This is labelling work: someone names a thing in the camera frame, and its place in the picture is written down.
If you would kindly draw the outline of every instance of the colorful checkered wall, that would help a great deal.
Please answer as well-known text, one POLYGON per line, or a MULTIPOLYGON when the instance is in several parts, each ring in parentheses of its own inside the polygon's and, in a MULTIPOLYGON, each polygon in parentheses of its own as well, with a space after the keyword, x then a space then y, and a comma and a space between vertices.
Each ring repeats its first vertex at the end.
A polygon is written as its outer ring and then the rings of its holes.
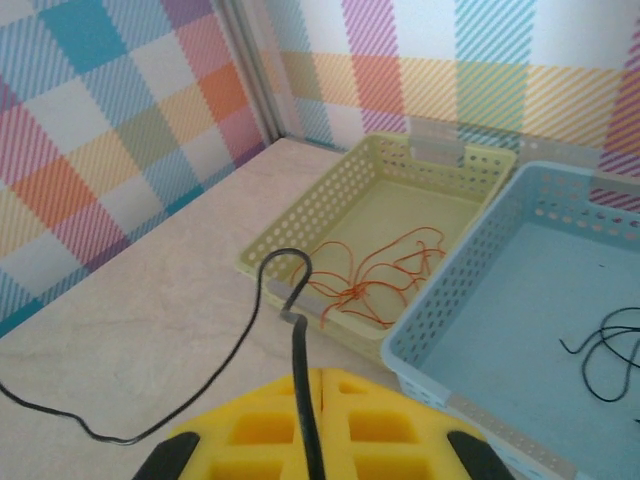
POLYGON ((218 11, 0 0, 0 336, 264 148, 218 11))
MULTIPOLYGON (((408 117, 518 149, 522 135, 599 150, 640 176, 639 0, 246 0, 287 130, 349 148, 408 117)), ((640 211, 640 199, 598 201, 640 211)))

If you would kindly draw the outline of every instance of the countertop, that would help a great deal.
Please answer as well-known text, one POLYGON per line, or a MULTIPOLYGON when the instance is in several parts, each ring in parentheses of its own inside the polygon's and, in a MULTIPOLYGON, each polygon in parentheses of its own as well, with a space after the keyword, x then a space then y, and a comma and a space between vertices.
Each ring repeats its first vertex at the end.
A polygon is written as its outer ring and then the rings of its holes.
MULTIPOLYGON (((281 139, 0 339, 0 378, 22 397, 84 417, 105 435, 146 430, 227 356, 255 285, 234 261, 340 155, 281 139)), ((263 305, 227 370, 191 408, 139 444, 91 440, 67 419, 0 397, 0 479, 131 479, 172 426, 291 372, 291 325, 263 305)), ((310 367, 397 389, 390 372, 314 331, 310 367)))

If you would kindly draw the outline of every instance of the yellow sponge block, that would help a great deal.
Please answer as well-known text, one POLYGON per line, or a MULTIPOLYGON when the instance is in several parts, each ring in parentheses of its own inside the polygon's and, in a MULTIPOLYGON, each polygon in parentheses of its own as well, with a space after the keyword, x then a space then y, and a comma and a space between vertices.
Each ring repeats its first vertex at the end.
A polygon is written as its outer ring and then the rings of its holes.
MULTIPOLYGON (((469 480, 447 433, 475 428, 343 370, 310 370, 328 479, 469 480)), ((200 436, 180 480, 308 478, 292 377, 172 432, 200 436)))

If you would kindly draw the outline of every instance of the black wire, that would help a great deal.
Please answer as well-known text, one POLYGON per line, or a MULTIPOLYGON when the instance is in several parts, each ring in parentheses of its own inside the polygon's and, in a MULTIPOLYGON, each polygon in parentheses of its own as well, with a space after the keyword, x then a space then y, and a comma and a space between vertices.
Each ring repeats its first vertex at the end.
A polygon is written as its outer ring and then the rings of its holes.
POLYGON ((629 333, 640 333, 640 327, 631 327, 627 325, 613 325, 613 326, 607 325, 608 322, 613 317, 615 317, 616 315, 622 312, 627 312, 627 311, 640 311, 640 307, 619 308, 618 310, 615 310, 609 313, 600 322, 600 328, 598 328, 595 332, 589 335, 577 349, 574 349, 574 350, 570 349, 567 346, 567 344, 562 339, 560 339, 560 344, 567 352, 569 352, 572 355, 577 355, 586 348, 586 346, 589 344, 589 342, 591 342, 591 340, 593 340, 597 336, 600 336, 600 339, 596 343, 594 343, 591 346, 591 348, 589 348, 589 350, 587 351, 587 354, 585 355, 584 360, 582 361, 581 373, 582 373, 582 380, 584 381, 584 384, 589 390, 589 392, 598 400, 601 400, 607 403, 614 403, 619 400, 622 400, 625 397, 625 395, 629 392, 629 386, 631 383, 631 370, 633 368, 640 368, 640 365, 635 362, 635 358, 638 354, 638 351, 640 350, 640 340, 637 340, 635 342, 633 349, 631 350, 631 355, 629 357, 626 357, 623 354, 621 354, 609 343, 610 339, 618 337, 620 335, 629 334, 629 333), (611 333, 611 334, 605 334, 606 332, 610 332, 612 330, 619 330, 619 331, 616 331, 615 333, 611 333), (624 383, 622 385, 622 390, 618 395, 614 397, 609 397, 609 398, 603 397, 602 395, 600 395, 598 392, 594 390, 594 388, 591 386, 591 382, 589 381, 589 376, 587 375, 587 366, 589 365, 589 361, 591 360, 593 353, 596 351, 598 347, 603 345, 607 347, 607 349, 610 350, 612 353, 614 353, 618 358, 620 358, 623 362, 626 363, 624 383))
POLYGON ((291 295, 287 299, 285 306, 283 307, 283 311, 288 311, 291 308, 293 303, 296 301, 296 299, 300 295, 300 292, 309 281, 309 278, 311 277, 311 273, 312 273, 311 259, 306 253, 296 248, 281 248, 279 250, 275 250, 269 253, 266 257, 264 257, 264 259, 260 263, 260 266, 258 267, 257 282, 256 282, 256 296, 255 296, 255 302, 253 306, 253 312, 251 313, 251 318, 249 319, 249 322, 247 323, 247 326, 245 327, 244 331, 240 335, 240 338, 238 338, 238 341, 231 349, 231 352, 229 352, 229 355, 227 355, 227 358, 225 358, 222 364, 213 373, 213 375, 209 377, 209 379, 205 382, 205 384, 202 387, 200 387, 200 389, 196 393, 194 393, 186 402, 184 402, 182 405, 180 405, 178 408, 176 408, 174 411, 172 411, 169 415, 164 417, 158 423, 156 423, 152 427, 148 428, 147 430, 145 430, 144 432, 142 432, 141 434, 133 438, 110 437, 110 436, 105 436, 105 435, 100 435, 98 433, 95 433, 91 429, 91 427, 89 427, 87 422, 82 417, 76 415, 75 413, 70 413, 70 412, 65 412, 63 410, 57 410, 55 408, 45 407, 43 405, 38 405, 37 403, 32 403, 27 400, 24 400, 20 398, 18 395, 16 395, 15 393, 11 392, 1 381, 0 381, 0 392, 2 392, 6 397, 13 400, 15 403, 17 403, 22 407, 35 410, 41 413, 46 413, 49 415, 71 418, 75 420, 80 425, 80 427, 82 427, 82 429, 87 433, 87 435, 89 435, 92 439, 96 441, 111 443, 115 445, 125 445, 125 446, 134 445, 140 442, 141 440, 144 440, 149 435, 152 435, 153 433, 157 432, 160 428, 165 426, 167 423, 173 420, 176 416, 178 416, 180 413, 182 413, 187 408, 189 408, 211 386, 211 384, 218 378, 218 376, 224 371, 224 369, 227 368, 231 360, 233 360, 233 357, 235 357, 236 353, 238 353, 240 346, 247 338, 247 335, 251 331, 251 328, 253 327, 256 321, 256 318, 258 317, 258 312, 260 311, 260 300, 262 296, 262 276, 264 273, 264 269, 269 262, 271 262, 274 258, 279 257, 281 255, 295 255, 297 257, 300 257, 304 261, 305 267, 306 267, 303 277, 296 284, 295 288, 291 292, 291 295))
POLYGON ((316 427, 316 419, 313 415, 311 390, 309 388, 309 370, 307 368, 307 347, 305 332, 307 319, 299 315, 293 326, 293 385, 300 418, 300 430, 304 443, 304 451, 307 457, 307 470, 309 480, 325 480, 324 463, 322 461, 322 447, 316 427))

